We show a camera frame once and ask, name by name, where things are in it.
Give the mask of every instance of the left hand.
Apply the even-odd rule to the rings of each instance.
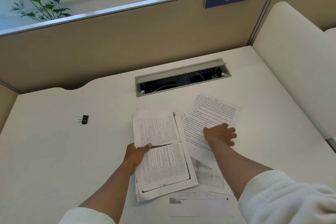
[[[140,165],[144,154],[149,151],[149,149],[152,147],[152,144],[149,143],[144,147],[136,148],[134,146],[134,143],[131,143],[127,146],[124,162],[127,162],[131,165],[132,168],[132,174],[135,173],[135,170],[137,169],[137,166]]]

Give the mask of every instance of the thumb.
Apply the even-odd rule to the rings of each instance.
[[[151,143],[148,143],[147,145],[145,145],[144,147],[141,148],[141,150],[143,151],[143,153],[146,153],[149,151],[149,149],[152,147]]]

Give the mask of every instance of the forearm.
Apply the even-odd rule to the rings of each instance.
[[[215,155],[224,179],[232,189],[237,200],[252,178],[265,171],[272,170],[238,154],[220,140],[210,141],[209,146]]]
[[[124,161],[106,183],[79,207],[91,208],[107,214],[119,223],[126,200],[132,164]]]

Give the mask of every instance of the white sweater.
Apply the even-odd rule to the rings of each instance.
[[[296,183],[284,172],[272,170],[254,177],[239,199],[248,224],[336,223],[336,194],[321,184]],[[59,224],[115,224],[107,215],[77,207]]]

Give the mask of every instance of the right hand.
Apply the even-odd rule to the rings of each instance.
[[[228,146],[234,146],[235,142],[231,141],[237,137],[235,128],[228,128],[229,125],[223,123],[221,125],[212,128],[203,128],[205,140],[211,144],[214,140],[219,140],[227,144]]]

